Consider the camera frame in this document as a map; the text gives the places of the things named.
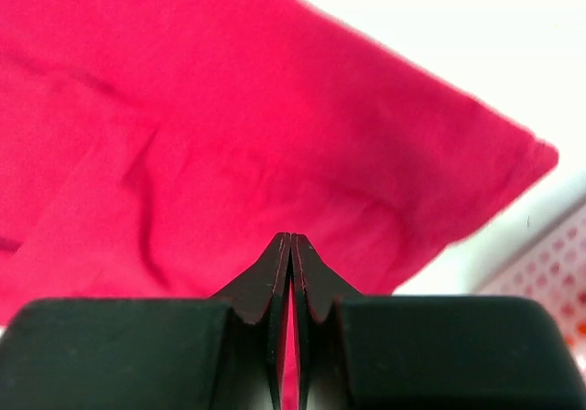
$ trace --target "white background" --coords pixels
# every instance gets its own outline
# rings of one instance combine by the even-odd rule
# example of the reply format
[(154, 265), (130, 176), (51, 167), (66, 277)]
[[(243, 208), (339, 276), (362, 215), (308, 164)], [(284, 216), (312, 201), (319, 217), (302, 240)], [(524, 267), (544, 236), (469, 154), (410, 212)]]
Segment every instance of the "white background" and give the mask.
[(560, 153), (552, 174), (398, 293), (472, 292), (586, 195), (586, 0), (307, 1)]

